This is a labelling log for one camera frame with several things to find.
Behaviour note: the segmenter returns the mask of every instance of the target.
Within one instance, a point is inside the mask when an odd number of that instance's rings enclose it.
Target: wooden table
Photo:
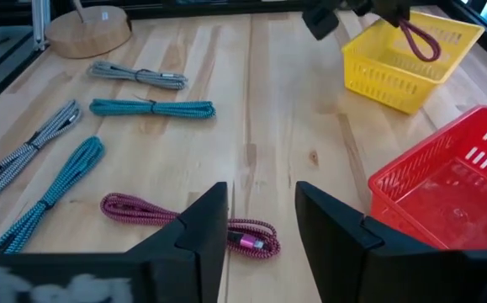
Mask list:
[[[418,114],[347,91],[340,48],[376,17],[340,17],[321,42],[299,13],[135,21],[130,41],[95,58],[182,72],[190,85],[179,93],[88,77],[93,59],[46,51],[0,96],[0,159],[67,100],[79,100],[84,116],[0,194],[0,234],[41,197],[78,144],[96,135],[106,156],[44,218],[26,252],[123,252],[158,228],[109,220],[99,211],[104,195],[133,194],[181,211],[226,181],[231,213],[274,224],[283,250],[262,262],[228,253],[219,301],[319,302],[297,230],[295,183],[309,181],[369,212],[372,173],[463,111],[487,104],[487,53],[478,45]],[[136,97],[208,99],[218,116],[100,118],[87,109],[93,98]]]

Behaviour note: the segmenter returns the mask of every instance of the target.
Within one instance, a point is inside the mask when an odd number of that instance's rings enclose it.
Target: cable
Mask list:
[[[196,102],[141,102],[95,98],[90,110],[96,115],[164,114],[180,118],[208,119],[215,116],[210,101]]]
[[[60,108],[28,141],[0,162],[0,192],[32,161],[51,139],[69,130],[80,118],[81,109],[75,100]]]
[[[0,253],[19,253],[32,236],[45,212],[53,208],[73,185],[91,171],[101,160],[103,154],[103,143],[97,137],[90,137],[81,143],[70,155],[56,176],[55,182],[41,200],[0,237]]]
[[[128,194],[108,194],[101,200],[100,206],[108,218],[127,224],[164,226],[179,215]],[[228,248],[249,258],[259,259],[280,253],[275,228],[266,222],[248,219],[228,220]]]
[[[442,54],[442,48],[439,45],[434,37],[428,34],[426,31],[419,29],[413,23],[406,19],[400,19],[400,29],[404,32],[405,38],[408,40],[408,44],[410,45],[411,51],[413,54],[419,58],[419,60],[424,62],[434,62],[435,60],[439,59],[439,56]],[[422,54],[421,50],[417,47],[416,42],[413,40],[413,36],[411,36],[412,31],[415,35],[421,37],[430,47],[432,50],[432,56],[426,57]]]
[[[187,78],[181,74],[153,72],[145,68],[135,71],[108,61],[95,61],[88,68],[87,74],[107,79],[124,79],[143,82],[168,89],[183,89],[187,83]]]

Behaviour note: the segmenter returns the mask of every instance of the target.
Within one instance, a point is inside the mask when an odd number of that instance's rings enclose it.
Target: wood knot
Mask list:
[[[318,160],[318,152],[316,152],[316,151],[310,151],[309,160],[315,166],[320,166],[320,161]]]

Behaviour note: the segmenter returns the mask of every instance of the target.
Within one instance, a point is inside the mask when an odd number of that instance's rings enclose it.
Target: white and gray braided cable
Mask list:
[[[147,69],[135,71],[108,61],[95,61],[88,68],[87,73],[95,77],[131,80],[168,89],[183,89],[187,84],[187,78],[181,74],[154,72]]]
[[[0,192],[6,188],[37,152],[51,139],[69,130],[80,118],[81,109],[75,100],[60,108],[17,150],[0,162]]]

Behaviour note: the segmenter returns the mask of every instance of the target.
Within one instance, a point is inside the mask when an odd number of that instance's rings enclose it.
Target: dark red cable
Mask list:
[[[101,211],[110,219],[128,224],[164,226],[179,215],[128,194],[107,194],[101,200],[100,206]],[[258,220],[229,219],[228,231],[244,233],[264,242],[264,247],[259,249],[243,247],[239,243],[228,241],[228,248],[234,252],[260,259],[271,258],[280,253],[277,231],[271,224]]]
[[[400,28],[404,32],[405,38],[408,40],[411,50],[415,56],[419,58],[419,60],[424,62],[434,62],[435,60],[439,59],[439,56],[442,54],[442,48],[434,37],[405,19],[400,20]],[[431,50],[433,51],[433,55],[431,57],[425,57],[422,54],[421,50],[419,50],[417,47],[416,42],[413,40],[413,36],[411,36],[411,31],[421,37],[431,47]]]

